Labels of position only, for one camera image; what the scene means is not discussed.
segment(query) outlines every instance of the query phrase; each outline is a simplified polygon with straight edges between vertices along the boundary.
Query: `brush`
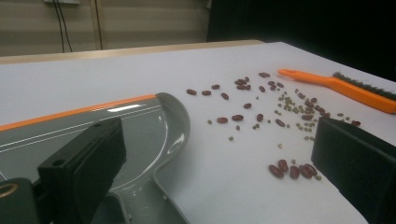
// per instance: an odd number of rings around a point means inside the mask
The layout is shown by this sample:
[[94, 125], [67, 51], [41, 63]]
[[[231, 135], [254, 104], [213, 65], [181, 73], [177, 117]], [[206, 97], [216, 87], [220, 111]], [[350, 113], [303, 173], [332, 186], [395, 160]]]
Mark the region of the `brush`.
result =
[[326, 86], [355, 101], [383, 112], [389, 114], [396, 113], [395, 94], [379, 88], [373, 88], [370, 85], [364, 85], [340, 73], [334, 73], [333, 77], [322, 77], [290, 69], [278, 69], [277, 72], [280, 75], [291, 77], [298, 81]]

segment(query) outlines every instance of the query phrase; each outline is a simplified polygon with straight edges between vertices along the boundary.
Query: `white tabletop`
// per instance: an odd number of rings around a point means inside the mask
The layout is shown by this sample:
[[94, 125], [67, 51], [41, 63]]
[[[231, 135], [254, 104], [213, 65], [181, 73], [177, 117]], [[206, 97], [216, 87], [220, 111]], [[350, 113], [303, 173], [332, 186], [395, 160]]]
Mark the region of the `white tabletop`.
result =
[[[98, 105], [148, 93], [168, 92], [186, 106], [191, 137], [182, 153], [161, 172], [165, 189], [191, 223], [366, 223], [361, 214], [325, 176], [320, 181], [277, 179], [269, 164], [280, 159], [310, 163], [312, 133], [299, 131], [304, 123], [279, 108], [278, 97], [287, 92], [296, 104], [307, 97], [340, 119], [337, 113], [359, 120], [361, 128], [396, 146], [396, 117], [362, 105], [324, 87], [295, 82], [277, 75], [278, 68], [303, 70], [323, 76], [341, 72], [389, 91], [396, 84], [284, 43], [219, 49], [129, 55], [101, 59], [0, 65], [0, 125], [66, 110]], [[260, 72], [271, 75], [259, 77]], [[250, 78], [251, 91], [239, 91], [233, 82]], [[270, 91], [267, 82], [285, 88]], [[211, 96], [200, 94], [220, 84]], [[266, 93], [259, 91], [263, 85]], [[186, 89], [198, 91], [196, 96]], [[229, 101], [219, 95], [227, 92]], [[246, 110], [243, 104], [252, 103]], [[274, 113], [279, 110], [281, 116]], [[271, 124], [257, 122], [263, 113]], [[244, 121], [217, 124], [216, 118], [242, 114]], [[290, 128], [280, 128], [282, 119]]]

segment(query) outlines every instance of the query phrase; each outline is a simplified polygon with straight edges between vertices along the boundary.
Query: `black cable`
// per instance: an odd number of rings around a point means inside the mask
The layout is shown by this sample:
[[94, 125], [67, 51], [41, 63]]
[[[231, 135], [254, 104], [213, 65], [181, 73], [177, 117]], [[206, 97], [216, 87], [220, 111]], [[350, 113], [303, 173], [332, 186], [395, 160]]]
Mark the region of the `black cable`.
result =
[[59, 29], [61, 30], [62, 52], [64, 53], [64, 33], [62, 32], [61, 18], [59, 17], [58, 8], [56, 7], [55, 0], [52, 0], [52, 3], [53, 3], [53, 6], [55, 7], [56, 16], [58, 17]]
[[[56, 3], [58, 4], [59, 11], [61, 12], [62, 21], [64, 22], [64, 14], [62, 13], [61, 4], [59, 4], [58, 0], [56, 0]], [[67, 44], [69, 45], [70, 52], [73, 52], [72, 46], [70, 45], [70, 41], [69, 41], [69, 34], [67, 33], [66, 22], [64, 22], [64, 33], [66, 34], [66, 40], [67, 40]]]

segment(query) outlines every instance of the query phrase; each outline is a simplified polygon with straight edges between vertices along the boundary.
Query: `beige wall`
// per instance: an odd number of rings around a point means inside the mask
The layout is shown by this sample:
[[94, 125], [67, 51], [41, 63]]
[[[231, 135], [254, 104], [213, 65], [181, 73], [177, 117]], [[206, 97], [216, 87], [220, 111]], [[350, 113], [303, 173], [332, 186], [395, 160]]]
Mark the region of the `beige wall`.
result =
[[[100, 49], [95, 2], [104, 49], [205, 42], [207, 0], [80, 1], [62, 6], [73, 51]], [[52, 4], [0, 0], [0, 56], [56, 52], [62, 44]]]

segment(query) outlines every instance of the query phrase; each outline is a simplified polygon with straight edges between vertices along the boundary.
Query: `gray dustpan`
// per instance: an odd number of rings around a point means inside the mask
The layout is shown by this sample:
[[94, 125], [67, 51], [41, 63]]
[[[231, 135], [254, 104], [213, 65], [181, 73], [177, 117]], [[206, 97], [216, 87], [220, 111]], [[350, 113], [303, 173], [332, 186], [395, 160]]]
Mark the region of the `gray dustpan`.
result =
[[47, 157], [95, 122], [115, 117], [122, 120], [127, 161], [92, 223], [188, 223], [156, 177], [190, 135], [186, 109], [167, 93], [6, 128], [0, 132], [0, 181], [36, 181], [36, 167]]

